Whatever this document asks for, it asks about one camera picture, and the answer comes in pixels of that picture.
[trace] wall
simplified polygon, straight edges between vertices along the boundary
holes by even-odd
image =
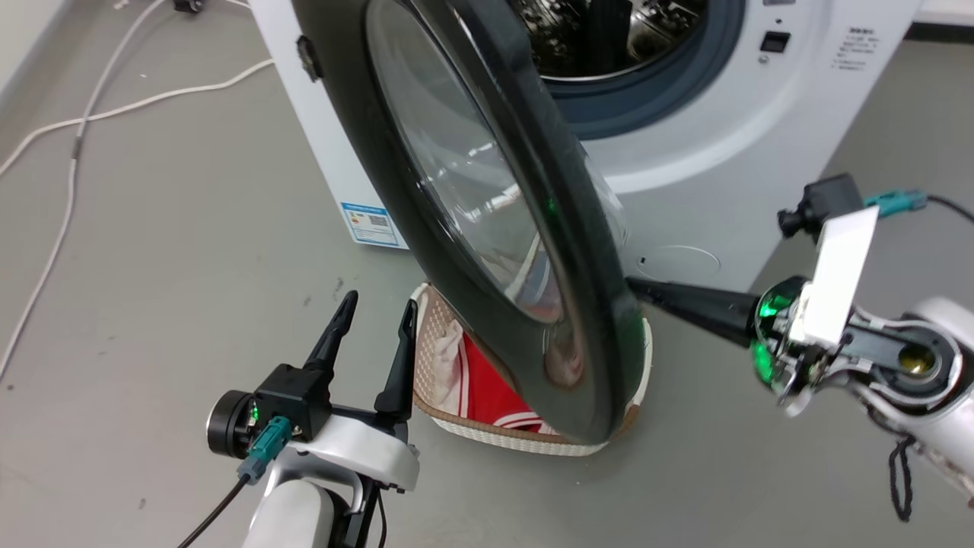
[[[11,0],[0,17],[0,104],[70,0]]]
[[[926,0],[917,14],[921,22],[974,26],[974,2],[970,0]]]

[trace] woven basket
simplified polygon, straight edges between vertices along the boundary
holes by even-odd
[[[423,284],[412,295],[419,304],[419,321],[417,322],[416,342],[416,376],[413,382],[413,401],[422,412],[429,415],[433,421],[447,432],[469,438],[484,444],[558,456],[588,456],[602,449],[607,444],[583,446],[574,444],[561,437],[548,434],[537,434],[524,430],[501,428],[493,424],[477,422],[441,411],[430,402],[433,401],[434,386],[434,354],[436,341],[446,333],[446,326],[454,320],[453,312],[430,284]],[[639,383],[636,395],[629,403],[622,420],[622,427],[616,436],[624,433],[636,420],[639,405],[646,396],[646,385],[650,379],[650,369],[653,365],[653,332],[650,324],[643,319],[643,329],[646,333],[646,360],[643,368],[643,378]]]

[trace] red cloth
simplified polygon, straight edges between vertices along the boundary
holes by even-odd
[[[463,345],[464,352],[460,355],[461,359],[466,357],[467,374],[461,382],[468,384],[468,390],[464,391],[468,397],[467,418],[503,428],[537,432],[543,424],[542,419],[507,386],[466,334]]]

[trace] washing machine door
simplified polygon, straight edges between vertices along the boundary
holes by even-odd
[[[621,206],[521,22],[505,0],[293,3],[299,51],[467,333],[555,430],[606,441],[644,356]]]

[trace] cable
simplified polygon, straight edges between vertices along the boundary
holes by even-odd
[[[386,548],[386,533],[388,532],[388,525],[386,524],[386,505],[382,503],[382,494],[379,494],[379,517],[382,518],[382,533],[379,534],[379,548]]]
[[[71,218],[74,216],[74,195],[75,189],[78,185],[78,159],[81,157],[82,143],[85,139],[85,129],[88,127],[89,119],[92,117],[92,111],[94,110],[94,105],[98,101],[98,97],[101,95],[101,89],[104,88],[105,82],[108,80],[108,75],[111,73],[112,68],[114,68],[116,61],[118,61],[119,55],[122,50],[125,49],[126,45],[131,40],[135,31],[142,25],[145,18],[149,17],[149,14],[154,12],[156,8],[161,6],[166,0],[155,0],[148,8],[142,12],[141,15],[135,20],[135,22],[129,27],[129,31],[126,32],[122,42],[119,43],[118,47],[115,48],[115,52],[112,54],[111,59],[108,60],[108,64],[105,65],[105,69],[101,72],[101,76],[98,78],[98,83],[94,86],[94,91],[92,96],[88,99],[88,105],[85,107],[85,113],[81,116],[81,120],[78,122],[78,133],[74,137],[74,147],[71,149],[71,165],[68,168],[67,173],[67,205],[64,208],[64,220],[61,222],[61,228],[57,233],[57,239],[55,240],[54,249],[51,251],[51,255],[48,256],[48,262],[44,266],[44,271],[41,273],[41,279],[37,282],[37,286],[34,288],[33,293],[30,294],[30,299],[27,301],[27,306],[23,309],[23,314],[20,315],[20,320],[17,326],[14,328],[14,335],[11,336],[10,342],[7,343],[7,350],[4,351],[3,360],[0,360],[0,378],[3,378],[4,373],[7,371],[7,366],[10,364],[10,358],[14,354],[14,348],[17,347],[17,343],[20,340],[20,334],[23,332],[23,326],[27,324],[27,320],[30,319],[30,314],[34,311],[34,305],[37,303],[37,297],[41,294],[44,286],[48,283],[48,278],[51,276],[51,269],[54,268],[57,257],[60,255],[61,246],[64,244],[64,237],[67,235],[68,226],[71,224]]]
[[[145,98],[141,101],[134,102],[132,104],[128,104],[126,106],[122,106],[114,110],[109,110],[107,112],[102,112],[101,114],[97,114],[95,116],[90,116],[88,121],[93,122],[95,120],[104,120],[105,118],[110,118],[112,116],[124,114],[126,112],[130,112],[132,110],[136,110],[137,108],[142,108],[143,106],[148,106],[150,104],[168,98],[175,98],[179,96],[185,96],[185,95],[196,94],[201,92],[214,92],[218,90],[225,90],[231,86],[240,83],[242,80],[252,76],[257,71],[266,68],[268,66],[271,66],[272,64],[274,64],[274,61],[272,59],[267,59],[258,62],[257,64],[253,65],[251,68],[248,68],[244,72],[241,72],[237,76],[234,76],[230,80],[227,80],[226,82],[223,82],[221,84],[210,84],[207,86],[185,88],[182,90],[175,90],[171,92],[166,92],[164,94],[158,94],[157,96]],[[58,122],[50,126],[45,126],[43,128],[40,128],[32,132],[20,143],[20,145],[18,145],[17,149],[14,150],[14,153],[11,154],[10,158],[8,158],[7,161],[4,162],[2,166],[0,166],[0,177],[2,177],[7,172],[7,170],[9,170],[10,167],[14,165],[14,163],[17,161],[20,155],[23,154],[24,150],[26,150],[27,147],[30,146],[30,143],[32,143],[35,138],[40,137],[43,134],[52,132],[54,130],[59,130],[61,128],[67,128],[70,126],[80,124],[81,122],[82,122],[82,118],[76,118],[74,120],[66,120],[64,122]],[[75,169],[74,164],[75,162],[72,161],[72,170]],[[71,185],[68,188],[68,192],[69,192],[69,200],[73,201],[74,185]],[[72,215],[73,204],[69,203],[68,207],[69,207],[68,211],[65,212],[65,218],[67,219],[67,221],[70,220],[69,218]],[[65,228],[66,224],[67,222],[65,222],[65,224],[62,225],[61,227],[62,231],[66,230]],[[51,267],[54,263],[54,260],[56,260],[56,256],[59,254],[62,240],[63,240],[63,235],[59,235],[55,249],[52,251],[52,258],[48,259],[48,266],[45,268],[44,273],[41,275],[41,280],[37,284],[37,287],[34,289],[34,293],[30,296],[30,299],[27,301],[27,306],[24,308],[23,313],[20,316],[20,320],[17,324],[17,327],[14,329],[14,333],[11,335],[10,342],[7,345],[7,351],[4,353],[3,360],[0,361],[0,379],[3,378],[4,373],[7,371],[7,367],[10,365],[10,360],[13,357],[14,350],[17,347],[17,344],[20,340],[20,336],[23,333],[23,328],[26,325],[27,320],[30,317],[30,314],[33,312],[34,305],[37,301],[37,297],[40,294],[40,292],[43,290],[44,286],[47,284],[47,279],[51,274]]]
[[[213,520],[219,517],[219,515],[224,510],[227,509],[227,506],[230,506],[230,503],[233,502],[234,498],[236,498],[238,494],[240,494],[241,489],[244,488],[244,486],[246,485],[249,479],[250,477],[247,475],[241,476],[241,478],[237,481],[237,484],[234,486],[234,488],[230,489],[230,492],[228,492],[227,495],[223,497],[223,500],[221,500],[220,503],[216,505],[216,508],[213,508],[213,511],[210,512],[208,516],[206,516],[206,519],[203,520],[200,526],[193,529],[193,532],[189,533],[189,536],[186,537],[186,540],[183,540],[181,543],[179,543],[178,548],[186,548],[187,546],[192,544],[193,541],[196,540],[201,534],[203,534],[203,531],[205,531],[206,528],[208,528],[209,525],[213,523]]]
[[[896,517],[906,524],[913,514],[913,475],[910,473],[910,463],[907,461],[907,449],[917,442],[913,436],[907,436],[896,444],[896,448],[889,454],[889,492],[893,502]],[[900,501],[900,491],[896,488],[896,457],[900,457],[903,468],[903,500]]]
[[[970,210],[963,207],[961,204],[955,202],[954,200],[951,200],[950,198],[945,198],[938,194],[927,194],[926,201],[933,202],[934,204],[940,204],[941,206],[944,206],[949,210],[953,210],[954,213],[966,218],[968,221],[974,222],[974,213],[971,213]]]
[[[112,116],[116,116],[116,115],[119,115],[119,114],[124,114],[126,112],[130,112],[132,110],[136,110],[137,108],[142,108],[143,106],[148,106],[150,104],[159,102],[159,101],[161,101],[163,99],[167,99],[167,98],[176,98],[176,97],[179,97],[179,96],[186,96],[186,95],[189,95],[189,94],[196,94],[196,93],[199,93],[199,92],[215,92],[215,91],[218,91],[218,90],[225,90],[225,89],[227,89],[227,88],[229,88],[231,86],[234,86],[236,84],[239,84],[242,80],[244,80],[246,78],[249,78],[250,76],[252,76],[256,72],[258,72],[259,70],[261,70],[263,68],[267,68],[268,66],[271,66],[272,64],[274,64],[274,60],[273,59],[267,59],[265,61],[258,62],[257,64],[253,65],[251,68],[248,68],[244,72],[241,72],[237,76],[234,76],[230,80],[227,80],[226,82],[223,82],[221,84],[210,84],[210,85],[207,85],[207,86],[197,86],[195,88],[184,88],[182,90],[174,90],[174,91],[171,91],[171,92],[165,92],[164,94],[158,94],[157,96],[152,96],[150,98],[145,98],[145,99],[143,99],[141,101],[134,102],[132,104],[127,104],[125,106],[116,108],[115,110],[109,110],[107,112],[102,112],[100,114],[95,114],[95,116],[92,116],[91,118],[89,118],[89,121],[90,122],[94,122],[94,121],[97,121],[97,120],[104,120],[105,118],[111,118]],[[51,124],[50,126],[45,126],[45,127],[41,128],[39,130],[35,130],[34,132],[32,132],[29,136],[27,136],[23,141],[20,142],[20,145],[18,145],[17,149],[14,151],[14,153],[11,155],[11,157],[8,158],[7,161],[4,162],[4,164],[2,166],[0,166],[0,177],[2,177],[4,175],[4,173],[7,172],[8,169],[10,169],[10,167],[14,164],[14,162],[16,162],[16,160],[20,157],[20,154],[22,154],[23,151],[28,146],[30,146],[30,143],[33,142],[33,140],[35,138],[40,137],[43,134],[52,132],[54,130],[60,130],[62,128],[68,128],[68,127],[75,126],[75,125],[80,124],[80,123],[81,123],[81,118],[75,118],[74,120],[65,120],[63,122],[57,122],[56,124]]]

